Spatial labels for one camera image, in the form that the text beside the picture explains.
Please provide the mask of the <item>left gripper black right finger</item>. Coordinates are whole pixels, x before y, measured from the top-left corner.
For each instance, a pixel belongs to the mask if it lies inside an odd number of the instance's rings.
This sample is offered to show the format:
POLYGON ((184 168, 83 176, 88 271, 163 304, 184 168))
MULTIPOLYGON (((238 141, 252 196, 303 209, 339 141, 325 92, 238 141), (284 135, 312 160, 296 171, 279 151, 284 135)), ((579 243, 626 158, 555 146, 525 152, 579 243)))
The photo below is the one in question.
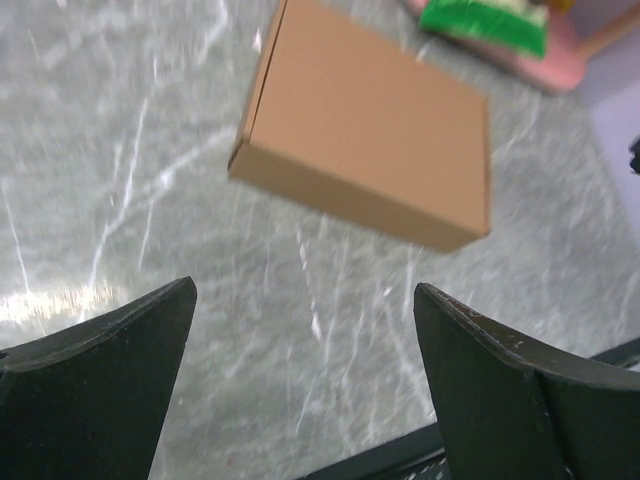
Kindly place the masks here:
POLYGON ((414 292, 420 352, 454 479, 635 479, 639 343, 592 358, 414 292))

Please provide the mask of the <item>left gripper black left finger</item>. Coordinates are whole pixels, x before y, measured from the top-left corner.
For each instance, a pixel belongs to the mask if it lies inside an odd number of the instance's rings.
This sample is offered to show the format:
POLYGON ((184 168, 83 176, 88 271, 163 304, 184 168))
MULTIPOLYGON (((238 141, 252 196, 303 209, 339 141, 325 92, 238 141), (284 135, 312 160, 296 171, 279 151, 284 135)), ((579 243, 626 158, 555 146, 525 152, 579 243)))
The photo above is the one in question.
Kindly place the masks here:
POLYGON ((148 478, 196 301, 184 277, 3 349, 2 478, 148 478))

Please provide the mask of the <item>brown cardboard box sheet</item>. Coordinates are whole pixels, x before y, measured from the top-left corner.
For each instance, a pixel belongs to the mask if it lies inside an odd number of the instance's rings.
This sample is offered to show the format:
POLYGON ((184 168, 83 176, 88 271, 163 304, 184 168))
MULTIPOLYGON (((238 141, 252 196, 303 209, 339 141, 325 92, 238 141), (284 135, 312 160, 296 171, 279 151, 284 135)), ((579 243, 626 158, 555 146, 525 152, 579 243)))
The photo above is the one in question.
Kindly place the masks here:
POLYGON ((228 172, 452 252, 491 229, 488 101, 331 7, 282 1, 228 172))

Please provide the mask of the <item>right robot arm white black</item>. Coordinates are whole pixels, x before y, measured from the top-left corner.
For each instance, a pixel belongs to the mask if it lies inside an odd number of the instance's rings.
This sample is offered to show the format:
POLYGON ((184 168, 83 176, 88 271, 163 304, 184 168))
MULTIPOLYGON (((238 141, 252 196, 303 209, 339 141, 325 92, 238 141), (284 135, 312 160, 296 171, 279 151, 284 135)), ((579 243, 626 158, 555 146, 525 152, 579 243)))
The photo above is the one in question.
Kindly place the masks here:
POLYGON ((640 138, 637 138, 629 147, 629 153, 631 155, 629 167, 634 174, 640 175, 640 138))

